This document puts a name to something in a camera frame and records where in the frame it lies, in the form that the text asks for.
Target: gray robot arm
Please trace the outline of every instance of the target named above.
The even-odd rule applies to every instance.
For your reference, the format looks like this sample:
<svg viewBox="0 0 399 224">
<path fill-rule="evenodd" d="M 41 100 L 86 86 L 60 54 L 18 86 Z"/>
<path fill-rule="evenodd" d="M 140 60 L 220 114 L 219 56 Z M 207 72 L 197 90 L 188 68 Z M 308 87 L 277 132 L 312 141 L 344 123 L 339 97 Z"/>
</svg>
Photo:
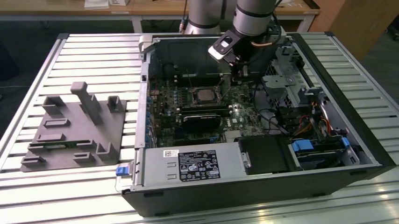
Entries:
<svg viewBox="0 0 399 224">
<path fill-rule="evenodd" d="M 272 45 L 257 43 L 267 36 L 268 23 L 280 0 L 191 0 L 189 20 L 184 34 L 220 33 L 220 19 L 233 18 L 233 27 L 208 49 L 211 56 L 225 61 L 233 71 L 240 70 L 252 56 L 249 48 Z"/>
</svg>

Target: floor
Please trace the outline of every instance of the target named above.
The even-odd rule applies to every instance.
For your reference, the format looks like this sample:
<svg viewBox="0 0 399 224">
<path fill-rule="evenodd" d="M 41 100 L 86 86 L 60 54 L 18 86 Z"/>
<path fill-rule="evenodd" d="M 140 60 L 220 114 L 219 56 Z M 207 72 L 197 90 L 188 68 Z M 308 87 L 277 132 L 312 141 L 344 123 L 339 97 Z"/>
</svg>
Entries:
<svg viewBox="0 0 399 224">
<path fill-rule="evenodd" d="M 142 22 L 144 32 L 176 32 L 180 21 Z M 40 70 L 46 54 L 58 33 L 129 33 L 133 31 L 129 21 L 54 21 L 49 29 L 38 22 L 0 22 L 0 41 L 18 66 L 20 74 L 0 81 L 0 137 L 8 127 L 28 87 Z M 381 35 L 361 64 L 369 71 L 388 94 L 399 102 L 399 42 L 387 34 Z"/>
</svg>

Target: white sticker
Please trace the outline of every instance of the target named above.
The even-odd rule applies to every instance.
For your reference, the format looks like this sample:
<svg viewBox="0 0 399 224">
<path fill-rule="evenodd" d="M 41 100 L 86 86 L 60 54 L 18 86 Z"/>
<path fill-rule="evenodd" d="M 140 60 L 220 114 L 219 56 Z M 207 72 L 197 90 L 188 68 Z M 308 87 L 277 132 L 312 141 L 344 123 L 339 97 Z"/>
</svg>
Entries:
<svg viewBox="0 0 399 224">
<path fill-rule="evenodd" d="M 128 14 L 129 12 L 113 11 L 110 14 Z"/>
<path fill-rule="evenodd" d="M 163 157 L 177 157 L 179 150 L 164 150 Z"/>
</svg>

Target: desk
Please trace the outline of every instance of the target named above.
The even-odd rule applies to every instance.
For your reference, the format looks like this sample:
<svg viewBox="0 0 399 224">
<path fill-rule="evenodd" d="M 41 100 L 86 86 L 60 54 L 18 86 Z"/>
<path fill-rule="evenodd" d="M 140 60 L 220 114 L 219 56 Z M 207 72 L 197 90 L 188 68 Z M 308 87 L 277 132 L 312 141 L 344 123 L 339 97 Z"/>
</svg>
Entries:
<svg viewBox="0 0 399 224">
<path fill-rule="evenodd" d="M 9 127 L 0 140 L 0 217 L 2 224 L 92 223 L 376 223 L 399 218 L 399 167 L 328 196 L 236 208 L 142 218 L 114 189 L 116 166 L 21 173 L 21 158 L 45 113 L 48 95 L 66 94 L 73 81 L 88 83 L 97 100 L 110 95 L 128 101 L 120 162 L 134 158 L 141 34 L 78 34 L 56 40 Z M 324 33 L 303 34 L 313 53 L 328 67 L 339 88 L 393 161 L 399 163 L 397 105 L 336 40 Z M 317 79 L 307 69 L 311 82 Z"/>
<path fill-rule="evenodd" d="M 320 10 L 303 0 L 280 6 L 277 18 L 300 21 L 297 32 L 305 32 Z M 134 32 L 141 33 L 141 20 L 180 20 L 183 10 L 181 0 L 130 0 L 126 6 L 101 10 L 84 10 L 84 0 L 1 0 L 0 21 L 129 20 Z"/>
<path fill-rule="evenodd" d="M 297 29 L 293 31 L 307 32 L 315 15 L 320 13 L 319 9 L 311 9 L 303 0 L 293 0 L 292 3 L 280 4 L 276 8 L 279 20 L 300 21 Z M 141 32 L 140 20 L 148 20 L 156 16 L 156 19 L 181 19 L 184 13 L 184 1 L 181 0 L 134 0 L 133 11 L 134 22 L 133 27 L 136 32 Z"/>
</svg>

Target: table leg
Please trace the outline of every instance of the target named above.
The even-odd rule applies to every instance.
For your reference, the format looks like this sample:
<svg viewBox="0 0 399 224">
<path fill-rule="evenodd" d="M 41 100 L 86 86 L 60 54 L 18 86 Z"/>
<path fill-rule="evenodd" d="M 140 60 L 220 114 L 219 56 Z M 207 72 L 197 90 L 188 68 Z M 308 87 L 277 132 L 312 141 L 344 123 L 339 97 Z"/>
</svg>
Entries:
<svg viewBox="0 0 399 224">
<path fill-rule="evenodd" d="M 299 27 L 297 27 L 297 32 L 307 32 L 309 30 L 311 24 L 313 22 L 313 17 L 315 17 L 315 15 L 304 16 L 304 20 L 301 20 Z"/>
<path fill-rule="evenodd" d="M 142 33 L 141 18 L 132 17 L 132 25 L 133 25 L 134 33 Z"/>
<path fill-rule="evenodd" d="M 44 29 L 49 29 L 49 21 L 40 21 L 40 25 Z"/>
</svg>

